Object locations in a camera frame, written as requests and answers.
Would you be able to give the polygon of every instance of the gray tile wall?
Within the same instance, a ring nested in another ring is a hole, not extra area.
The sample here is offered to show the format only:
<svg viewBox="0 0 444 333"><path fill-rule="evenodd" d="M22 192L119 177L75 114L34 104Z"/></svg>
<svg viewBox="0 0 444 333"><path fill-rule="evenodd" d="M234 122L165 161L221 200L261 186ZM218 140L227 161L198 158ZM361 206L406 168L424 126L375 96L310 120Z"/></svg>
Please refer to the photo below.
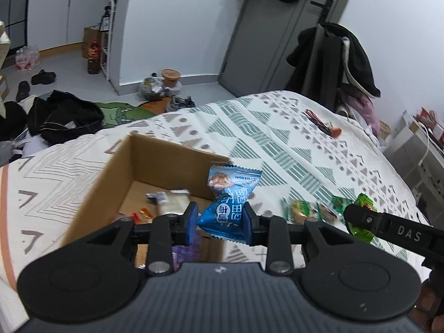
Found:
<svg viewBox="0 0 444 333"><path fill-rule="evenodd" d="M26 0L0 0L0 20L6 25L11 50L26 45Z"/></svg>

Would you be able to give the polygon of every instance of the orange rug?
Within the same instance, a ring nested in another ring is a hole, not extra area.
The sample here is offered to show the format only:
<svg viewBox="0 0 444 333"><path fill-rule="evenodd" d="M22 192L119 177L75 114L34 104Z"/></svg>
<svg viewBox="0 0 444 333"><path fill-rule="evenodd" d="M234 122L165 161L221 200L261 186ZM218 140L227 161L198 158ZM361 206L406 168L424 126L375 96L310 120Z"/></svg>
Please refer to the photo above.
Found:
<svg viewBox="0 0 444 333"><path fill-rule="evenodd" d="M171 101L171 97L164 97L161 101L144 102L140 104L140 107L149 110L155 115L163 114L168 102Z"/></svg>

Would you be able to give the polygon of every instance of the bed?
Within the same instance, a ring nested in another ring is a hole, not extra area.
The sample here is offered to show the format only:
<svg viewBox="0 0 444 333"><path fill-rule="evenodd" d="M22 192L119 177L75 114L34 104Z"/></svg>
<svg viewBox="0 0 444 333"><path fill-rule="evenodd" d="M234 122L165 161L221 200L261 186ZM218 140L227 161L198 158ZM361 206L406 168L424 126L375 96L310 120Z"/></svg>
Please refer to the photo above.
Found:
<svg viewBox="0 0 444 333"><path fill-rule="evenodd" d="M333 139L319 131L305 109L340 127L341 136ZM378 211L426 224L409 188L363 129L301 95L272 91L165 113L81 136L1 169L0 324L5 332L27 319L15 292L20 271L58 248L89 187L130 132L261 169L261 181L249 199L258 214L283 216L282 198L329 205L332 195L354 199L365 193ZM418 255L377 238L372 244L408 261L422 280L427 277ZM227 242L224 259L263 263L265 254L263 247ZM294 260L303 264L298 247Z"/></svg>

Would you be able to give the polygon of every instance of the white cabinet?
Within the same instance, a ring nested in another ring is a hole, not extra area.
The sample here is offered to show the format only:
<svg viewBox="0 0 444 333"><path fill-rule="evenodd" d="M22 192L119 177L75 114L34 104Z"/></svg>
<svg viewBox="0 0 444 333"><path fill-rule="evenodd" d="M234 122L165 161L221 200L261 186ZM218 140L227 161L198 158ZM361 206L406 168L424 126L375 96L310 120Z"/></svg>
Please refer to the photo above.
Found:
<svg viewBox="0 0 444 333"><path fill-rule="evenodd" d="M109 0L28 0L27 44L39 50L82 42L100 23Z"/></svg>
<svg viewBox="0 0 444 333"><path fill-rule="evenodd" d="M71 0L67 44L82 42L84 28L100 23L110 0Z"/></svg>
<svg viewBox="0 0 444 333"><path fill-rule="evenodd" d="M66 45L69 0L29 0L27 44L39 50Z"/></svg>

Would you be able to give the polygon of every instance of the black door handle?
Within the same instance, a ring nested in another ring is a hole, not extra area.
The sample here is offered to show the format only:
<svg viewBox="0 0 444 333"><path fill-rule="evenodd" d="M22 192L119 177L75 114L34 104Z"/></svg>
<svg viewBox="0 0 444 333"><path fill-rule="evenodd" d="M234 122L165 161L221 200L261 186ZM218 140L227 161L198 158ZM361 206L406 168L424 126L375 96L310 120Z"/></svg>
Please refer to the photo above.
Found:
<svg viewBox="0 0 444 333"><path fill-rule="evenodd" d="M322 8L318 23L322 23L322 22L326 21L327 16L329 15L330 9L333 6L333 2L334 2L333 0L326 0L325 4L321 4L320 2L317 2L317 1L310 1L311 5Z"/></svg>

